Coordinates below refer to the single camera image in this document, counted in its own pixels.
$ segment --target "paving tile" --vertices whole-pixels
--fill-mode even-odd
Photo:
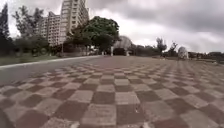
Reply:
[[[80,83],[68,83],[67,85],[65,85],[64,87],[62,87],[63,89],[78,89],[81,86]]]
[[[133,76],[131,76],[131,75],[127,75],[126,76],[129,80],[136,80],[136,79],[139,79],[139,77],[138,76],[135,76],[135,75],[133,75]]]
[[[224,101],[223,100],[215,100],[212,102],[214,106],[216,106],[219,110],[224,112]]]
[[[0,102],[1,102],[2,100],[4,100],[4,99],[6,99],[6,97],[3,96],[2,94],[0,94]]]
[[[146,84],[131,84],[131,87],[134,91],[151,91],[152,89],[149,88]]]
[[[156,84],[157,82],[153,79],[142,79],[142,82],[148,85]]]
[[[21,101],[20,104],[29,108],[35,107],[37,104],[39,104],[43,100],[43,97],[40,95],[31,95],[24,101]]]
[[[52,84],[54,84],[54,82],[47,80],[47,81],[43,81],[43,82],[39,83],[38,85],[43,86],[43,87],[48,87],[48,86],[51,86]]]
[[[13,87],[13,86],[4,86],[4,87],[0,88],[0,93],[4,93],[5,91],[8,91],[8,90],[11,90],[14,88],[15,87]]]
[[[204,115],[202,112],[194,110],[181,115],[181,118],[190,128],[217,128],[218,124]]]
[[[69,98],[69,100],[82,103],[90,103],[92,97],[93,97],[92,91],[78,90]]]
[[[142,108],[150,122],[168,120],[175,116],[175,111],[162,101],[145,102]]]
[[[35,86],[35,84],[25,83],[25,84],[19,86],[18,88],[19,89],[28,89],[28,88],[33,87],[33,86]]]
[[[86,81],[86,78],[76,78],[75,80],[73,80],[73,83],[83,83]]]
[[[200,108],[205,115],[207,115],[210,119],[215,121],[217,124],[224,124],[224,112],[219,110],[218,108],[208,105],[206,107]]]
[[[96,126],[116,125],[116,106],[90,105],[82,118],[82,124]]]
[[[20,92],[21,90],[18,89],[18,88],[12,88],[12,89],[9,89],[7,91],[5,91],[4,93],[2,93],[3,95],[5,95],[6,97],[10,97],[18,92]]]
[[[20,91],[16,94],[14,94],[13,96],[10,97],[11,100],[19,102],[19,101],[23,101],[26,98],[30,97],[32,95],[32,93],[28,92],[28,91]]]
[[[41,128],[71,128],[72,122],[63,119],[51,118]]]
[[[14,105],[12,107],[9,107],[5,109],[5,113],[10,119],[10,121],[15,122],[17,119],[19,119],[28,109],[20,106],[20,105]]]
[[[180,118],[172,118],[153,123],[155,128],[189,128],[188,125]]]
[[[97,87],[98,85],[96,84],[83,84],[78,88],[78,90],[96,91]]]
[[[133,89],[131,86],[115,86],[116,92],[131,92]]]
[[[35,85],[33,87],[28,88],[27,91],[29,91],[29,92],[37,92],[37,91],[39,91],[39,90],[41,90],[43,88],[44,88],[43,86]]]
[[[45,87],[39,91],[36,92],[36,94],[44,96],[44,97],[50,97],[52,94],[54,94],[56,91],[58,91],[57,88],[53,87]]]
[[[174,84],[172,82],[163,83],[163,86],[166,87],[166,88],[176,88],[176,87],[178,87],[176,84]]]
[[[169,89],[156,90],[155,93],[163,100],[178,98],[178,96]]]
[[[55,92],[52,97],[59,99],[59,100],[67,100],[73,93],[75,93],[75,90],[72,89],[60,89],[57,92]]]
[[[194,88],[193,86],[186,86],[186,87],[183,87],[183,89],[187,90],[189,93],[198,93],[198,92],[200,92],[200,90],[198,90],[197,88]]]
[[[48,121],[49,117],[37,111],[30,110],[19,118],[15,125],[16,128],[39,128]]]
[[[139,104],[140,101],[134,92],[116,92],[115,102],[118,105]]]
[[[158,89],[164,89],[164,86],[162,84],[156,83],[156,84],[150,84],[148,85],[151,89],[153,90],[158,90]]]
[[[96,84],[96,85],[99,85],[100,84],[100,80],[99,79],[92,79],[92,78],[89,78],[87,79],[84,84]]]
[[[224,98],[224,94],[216,91],[216,90],[213,90],[213,89],[207,89],[205,90],[206,93],[210,94],[211,96],[215,97],[215,98]]]
[[[12,100],[6,98],[6,99],[0,101],[0,108],[1,109],[9,108],[9,107],[13,106],[14,104],[15,104],[15,101],[12,101]]]
[[[114,79],[101,79],[100,84],[102,85],[113,85]]]
[[[67,84],[66,82],[55,82],[54,84],[51,85],[51,87],[53,87],[53,88],[62,88],[66,84]]]
[[[145,117],[140,105],[118,105],[117,125],[136,124],[144,122]]]
[[[141,102],[152,102],[161,100],[153,91],[137,92],[137,96]]]
[[[109,80],[113,80],[114,79],[114,76],[113,75],[103,75],[101,77],[101,79],[109,79]]]
[[[70,121],[79,121],[81,117],[83,117],[87,108],[88,104],[86,103],[66,101],[57,109],[53,116]]]
[[[128,79],[115,79],[114,83],[117,86],[124,86],[124,85],[129,85],[130,81]]]
[[[195,108],[185,102],[183,99],[172,99],[172,100],[166,100],[166,103],[177,113],[177,114],[183,114],[190,110],[194,110]]]
[[[43,82],[42,79],[34,79],[33,81],[30,81],[30,83],[32,83],[32,84],[39,84],[41,82]]]
[[[195,95],[187,95],[183,97],[183,99],[190,105],[194,106],[195,108],[201,108],[207,106],[208,103]]]
[[[60,100],[48,98],[40,102],[34,109],[47,116],[51,116],[61,104]]]
[[[212,102],[215,100],[215,98],[213,96],[211,96],[205,92],[199,92],[199,93],[196,93],[195,95],[207,102]]]
[[[178,96],[186,96],[186,95],[190,94],[188,91],[186,91],[185,89],[180,88],[180,87],[172,88],[170,90]]]
[[[95,92],[91,103],[94,104],[114,104],[115,93]]]
[[[97,92],[115,92],[114,85],[100,85],[96,89]]]

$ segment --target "building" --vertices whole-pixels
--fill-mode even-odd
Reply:
[[[60,15],[55,15],[53,12],[49,12],[47,17],[38,24],[36,29],[37,33],[48,40],[50,45],[59,44],[59,26]]]
[[[89,20],[89,9],[86,0],[64,0],[61,9],[60,44],[66,40],[66,34]]]

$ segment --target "cloudy sky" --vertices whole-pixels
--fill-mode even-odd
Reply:
[[[60,13],[62,0],[8,1],[10,14],[21,6],[39,7]],[[156,38],[168,46],[176,42],[191,51],[224,52],[223,0],[87,0],[91,17],[99,15],[116,20],[120,34],[133,43],[155,45]],[[15,21],[10,17],[10,33],[16,36]]]

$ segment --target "light gray tile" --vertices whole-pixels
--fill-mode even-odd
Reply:
[[[80,83],[68,83],[67,85],[65,85],[64,89],[78,89],[81,86]]]
[[[57,88],[53,88],[53,87],[45,87],[41,90],[39,90],[38,92],[36,92],[36,94],[42,95],[44,97],[50,97],[52,94],[54,94],[56,91],[58,91]]]
[[[68,120],[62,120],[58,118],[51,118],[41,128],[71,128],[72,122]]]
[[[15,95],[13,95],[12,97],[10,97],[10,99],[19,102],[19,101],[23,101],[26,98],[30,97],[32,95],[31,92],[28,91],[20,91],[18,93],[16,93]]]
[[[163,101],[146,102],[142,108],[150,122],[167,120],[175,116],[174,110]]]
[[[198,92],[200,92],[200,90],[198,90],[197,88],[195,88],[193,86],[186,86],[186,87],[183,87],[183,89],[187,90],[189,93],[198,93]]]
[[[114,105],[90,105],[82,124],[96,126],[116,125],[116,107]]]
[[[196,107],[196,108],[201,108],[201,107],[205,107],[208,105],[208,103],[202,99],[200,99],[199,97],[195,96],[195,95],[187,95],[185,97],[183,97],[183,99],[189,103],[190,105]]]
[[[190,126],[190,128],[217,128],[218,125],[204,115],[202,112],[194,110],[181,115],[181,118]]]
[[[69,100],[82,102],[82,103],[90,103],[93,97],[92,91],[76,91]]]
[[[155,93],[163,100],[178,98],[178,96],[169,89],[156,90]]]
[[[62,101],[48,98],[40,102],[34,109],[44,113],[45,115],[51,116],[62,104]]]
[[[98,92],[115,92],[114,85],[100,85],[97,87]]]
[[[17,119],[22,117],[23,114],[25,114],[28,111],[28,109],[20,105],[14,105],[10,108],[5,109],[4,111],[6,115],[9,117],[9,119],[12,122],[15,122]]]
[[[209,95],[212,95],[215,98],[223,98],[224,95],[218,91],[215,91],[213,89],[207,89],[205,90],[206,93],[208,93]]]
[[[134,92],[117,92],[115,94],[115,101],[119,105],[140,103],[136,93]]]
[[[128,79],[115,79],[115,85],[117,86],[125,86],[129,84],[130,84],[130,81]]]
[[[152,90],[145,84],[132,84],[131,87],[134,89],[134,91],[151,91]]]

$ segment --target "green tree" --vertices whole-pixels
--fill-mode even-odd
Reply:
[[[8,5],[5,4],[0,12],[0,54],[7,55],[14,50],[12,39],[9,37]]]
[[[8,4],[5,4],[0,13],[0,33],[2,33],[6,39],[9,38]]]
[[[13,17],[16,19],[16,26],[23,38],[28,38],[36,35],[35,29],[38,23],[43,19],[44,11],[36,8],[32,15],[26,6],[19,7]]]
[[[169,51],[168,51],[168,55],[169,56],[177,56],[177,52],[175,51],[175,49],[177,48],[178,44],[176,44],[175,42],[173,42],[173,44],[171,45]]]
[[[167,49],[167,45],[164,43],[162,38],[157,38],[156,42],[159,53],[162,56],[163,51]]]
[[[88,22],[84,31],[89,33],[93,45],[100,51],[109,49],[119,40],[119,26],[112,19],[96,16]]]

